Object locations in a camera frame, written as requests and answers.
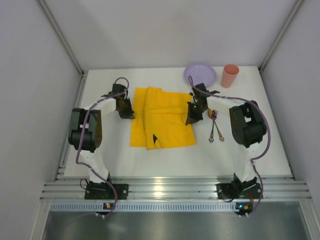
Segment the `gold metal spoon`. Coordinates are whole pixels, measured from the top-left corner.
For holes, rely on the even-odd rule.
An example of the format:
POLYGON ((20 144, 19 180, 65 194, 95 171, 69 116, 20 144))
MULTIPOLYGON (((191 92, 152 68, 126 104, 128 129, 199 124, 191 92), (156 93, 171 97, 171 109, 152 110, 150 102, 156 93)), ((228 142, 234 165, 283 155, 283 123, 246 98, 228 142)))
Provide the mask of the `gold metal spoon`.
POLYGON ((217 134, 218 134, 218 138, 219 138, 219 140, 221 141, 221 142, 224 142, 225 141, 225 138, 224 138, 224 136, 222 135, 222 133, 221 133, 221 131, 220 131, 220 129, 219 129, 219 127, 218 127, 218 125, 217 125, 217 123, 216 123, 216 120, 215 120, 215 126, 214 126, 214 129, 216 129, 217 130, 217 134))

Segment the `purple metal fork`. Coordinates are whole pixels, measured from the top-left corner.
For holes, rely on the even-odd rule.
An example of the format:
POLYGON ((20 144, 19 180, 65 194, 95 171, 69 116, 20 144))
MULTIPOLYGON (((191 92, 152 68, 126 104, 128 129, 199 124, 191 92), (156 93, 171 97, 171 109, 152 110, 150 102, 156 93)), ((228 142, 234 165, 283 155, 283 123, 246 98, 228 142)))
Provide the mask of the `purple metal fork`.
POLYGON ((216 123, 216 119, 217 119, 217 113, 216 113, 215 110, 209 109, 208 110, 208 116, 212 120, 212 128, 211 128, 210 137, 209 137, 208 140, 209 140, 210 143, 213 143, 214 142, 214 128, 215 128, 215 123, 216 123))

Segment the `purple plastic plate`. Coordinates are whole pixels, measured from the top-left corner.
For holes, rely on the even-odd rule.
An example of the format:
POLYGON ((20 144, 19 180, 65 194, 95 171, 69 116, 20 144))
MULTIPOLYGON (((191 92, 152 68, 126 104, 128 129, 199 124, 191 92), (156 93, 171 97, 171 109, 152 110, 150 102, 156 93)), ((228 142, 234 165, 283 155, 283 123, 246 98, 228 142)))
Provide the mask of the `purple plastic plate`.
POLYGON ((214 68, 203 62, 188 65, 185 68, 183 75, 187 83, 189 83, 189 77, 191 77, 194 85, 204 84, 205 87, 212 86, 217 78, 217 73, 214 68))

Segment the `yellow cloth placemat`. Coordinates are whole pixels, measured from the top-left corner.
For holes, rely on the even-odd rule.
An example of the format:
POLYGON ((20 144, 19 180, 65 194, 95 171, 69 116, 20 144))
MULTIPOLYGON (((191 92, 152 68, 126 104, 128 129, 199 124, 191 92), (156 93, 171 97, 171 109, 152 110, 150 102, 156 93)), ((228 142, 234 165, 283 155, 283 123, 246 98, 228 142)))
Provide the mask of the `yellow cloth placemat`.
POLYGON ((130 146, 154 150, 195 145, 192 126, 186 125, 191 100, 188 93, 137 87, 132 105, 135 117, 130 146))

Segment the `pink plastic cup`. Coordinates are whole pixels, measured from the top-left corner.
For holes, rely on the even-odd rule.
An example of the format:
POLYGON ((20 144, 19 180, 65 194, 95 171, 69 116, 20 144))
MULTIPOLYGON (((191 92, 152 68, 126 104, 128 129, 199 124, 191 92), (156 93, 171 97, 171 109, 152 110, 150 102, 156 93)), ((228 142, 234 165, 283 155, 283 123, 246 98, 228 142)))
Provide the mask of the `pink plastic cup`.
POLYGON ((230 88, 236 77, 238 76, 240 69, 235 64, 227 64, 223 67, 221 83, 223 88, 230 88))

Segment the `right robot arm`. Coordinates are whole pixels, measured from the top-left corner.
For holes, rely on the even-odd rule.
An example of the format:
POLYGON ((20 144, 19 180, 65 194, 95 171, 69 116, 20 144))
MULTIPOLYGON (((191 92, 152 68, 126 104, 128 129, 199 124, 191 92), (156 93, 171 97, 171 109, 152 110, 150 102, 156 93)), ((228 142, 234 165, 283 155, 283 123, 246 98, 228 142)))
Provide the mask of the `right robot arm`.
POLYGON ((231 135, 238 144, 231 183, 240 192, 252 188, 259 176, 255 161, 266 155, 271 145, 271 131, 265 115, 254 100, 219 95, 219 91, 208 91, 203 83, 192 85, 191 89, 193 100, 187 103, 185 124, 203 120, 203 113, 210 109, 226 116, 231 135))

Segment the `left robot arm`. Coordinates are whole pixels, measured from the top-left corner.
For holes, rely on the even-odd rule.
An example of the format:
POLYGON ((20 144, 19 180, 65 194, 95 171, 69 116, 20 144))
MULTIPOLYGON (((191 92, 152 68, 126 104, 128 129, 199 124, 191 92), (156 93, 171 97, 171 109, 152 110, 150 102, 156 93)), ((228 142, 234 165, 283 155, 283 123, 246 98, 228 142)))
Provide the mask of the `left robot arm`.
POLYGON ((71 111, 68 143, 76 150, 75 163, 88 169, 92 183, 106 183, 110 176, 99 150, 103 141, 103 117, 118 112, 121 119, 135 118, 128 93, 128 85, 114 83, 109 93, 91 105, 71 111))

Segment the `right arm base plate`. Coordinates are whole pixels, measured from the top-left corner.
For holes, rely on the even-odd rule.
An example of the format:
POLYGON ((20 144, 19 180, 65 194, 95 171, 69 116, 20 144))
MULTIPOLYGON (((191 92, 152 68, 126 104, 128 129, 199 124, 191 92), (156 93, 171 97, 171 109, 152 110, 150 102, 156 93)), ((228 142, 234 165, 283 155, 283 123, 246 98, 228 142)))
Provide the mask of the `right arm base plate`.
POLYGON ((231 202, 238 199, 257 200, 262 193, 261 185, 259 183, 244 190, 236 188, 231 183, 219 183, 216 185, 216 191, 218 199, 226 202, 231 202))

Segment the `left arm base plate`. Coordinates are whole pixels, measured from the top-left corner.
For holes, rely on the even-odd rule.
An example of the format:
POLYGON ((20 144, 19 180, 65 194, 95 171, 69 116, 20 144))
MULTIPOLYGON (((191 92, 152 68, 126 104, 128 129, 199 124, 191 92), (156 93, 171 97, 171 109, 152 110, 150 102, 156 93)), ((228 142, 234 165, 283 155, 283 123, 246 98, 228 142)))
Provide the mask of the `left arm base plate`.
MULTIPOLYGON (((118 200, 126 200, 129 194, 128 184, 112 184, 118 200)), ((114 190, 106 183, 89 182, 85 189, 85 200, 115 200, 114 190)))

